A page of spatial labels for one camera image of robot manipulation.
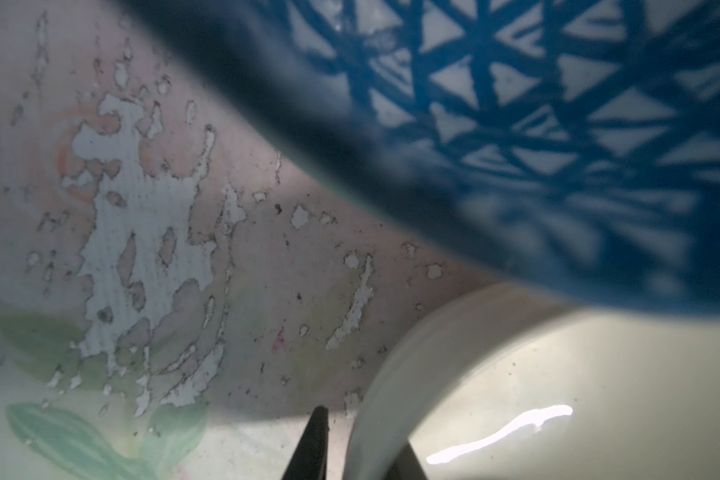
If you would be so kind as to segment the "plain cream white bowl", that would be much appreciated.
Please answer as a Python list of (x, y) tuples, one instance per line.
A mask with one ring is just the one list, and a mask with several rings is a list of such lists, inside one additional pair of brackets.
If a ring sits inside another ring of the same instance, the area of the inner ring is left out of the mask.
[(427, 479), (720, 479), (720, 318), (470, 293), (383, 363), (344, 477), (385, 477), (407, 443)]

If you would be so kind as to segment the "blue white patterned bowl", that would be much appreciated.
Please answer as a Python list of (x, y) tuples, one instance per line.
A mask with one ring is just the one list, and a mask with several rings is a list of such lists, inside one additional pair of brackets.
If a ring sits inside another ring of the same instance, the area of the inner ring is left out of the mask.
[(720, 315), (720, 1), (131, 1), (293, 162), (582, 302)]

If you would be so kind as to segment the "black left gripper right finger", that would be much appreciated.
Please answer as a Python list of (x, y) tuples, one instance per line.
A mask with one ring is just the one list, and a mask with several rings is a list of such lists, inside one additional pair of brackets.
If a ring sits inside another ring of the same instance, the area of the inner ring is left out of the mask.
[(407, 443), (387, 471), (385, 480), (427, 480), (412, 446)]

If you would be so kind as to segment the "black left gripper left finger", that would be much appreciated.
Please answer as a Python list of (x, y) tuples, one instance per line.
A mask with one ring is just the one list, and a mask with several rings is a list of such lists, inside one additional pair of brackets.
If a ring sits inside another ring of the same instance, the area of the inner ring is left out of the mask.
[(325, 480), (327, 475), (329, 411), (313, 409), (297, 447), (282, 476), (283, 480)]

